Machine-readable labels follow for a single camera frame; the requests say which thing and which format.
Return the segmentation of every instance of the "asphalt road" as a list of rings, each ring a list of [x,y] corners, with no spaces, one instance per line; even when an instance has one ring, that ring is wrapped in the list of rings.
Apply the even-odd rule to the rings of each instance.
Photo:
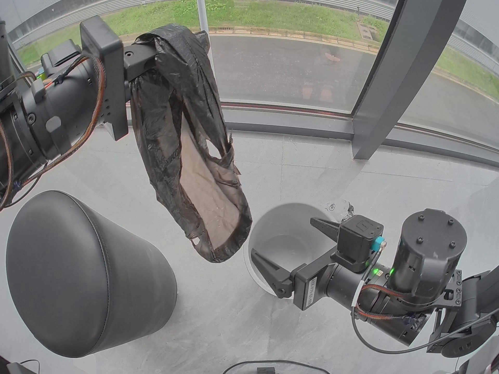
[[[307,41],[212,35],[223,101],[258,101],[351,112],[374,54]],[[499,146],[499,105],[430,74],[402,121]]]

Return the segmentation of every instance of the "black leather stool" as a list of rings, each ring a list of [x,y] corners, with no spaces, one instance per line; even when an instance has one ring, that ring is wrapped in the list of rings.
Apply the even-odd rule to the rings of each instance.
[[[60,191],[19,211],[6,268],[24,323],[69,358],[158,331],[177,300],[175,275],[155,246]]]

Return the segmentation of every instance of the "white pole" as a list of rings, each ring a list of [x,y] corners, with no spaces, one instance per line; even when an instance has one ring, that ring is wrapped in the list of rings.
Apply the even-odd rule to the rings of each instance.
[[[208,19],[206,18],[206,6],[205,0],[196,0],[198,4],[198,16],[199,16],[199,27],[201,30],[204,30],[208,34],[209,40],[209,30],[208,30]],[[208,59],[209,63],[212,65],[213,76],[215,76],[215,66],[213,65],[213,54],[211,48],[211,41],[209,41],[209,51],[208,51]]]

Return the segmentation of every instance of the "grass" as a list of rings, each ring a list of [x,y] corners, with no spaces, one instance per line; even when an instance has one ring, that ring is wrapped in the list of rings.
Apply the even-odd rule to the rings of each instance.
[[[388,22],[321,5],[263,0],[205,0],[209,26],[253,26],[257,28],[286,29],[336,36],[352,41],[360,40],[357,22],[377,30],[375,41],[382,41]],[[166,23],[179,23],[199,28],[196,0],[157,2],[130,7],[103,16],[118,35],[137,34],[158,28]],[[62,41],[73,39],[81,44],[79,25],[50,34],[18,50],[25,64],[40,59]],[[437,66],[499,100],[499,78],[457,51],[446,48]]]

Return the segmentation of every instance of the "black plastic bag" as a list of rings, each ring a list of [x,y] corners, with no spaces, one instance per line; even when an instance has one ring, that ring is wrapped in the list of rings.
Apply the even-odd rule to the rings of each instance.
[[[171,24],[135,43],[157,52],[156,66],[131,84],[133,129],[151,184],[196,251],[223,262],[246,240],[252,218],[234,166],[207,35]],[[220,158],[210,155],[207,140]]]

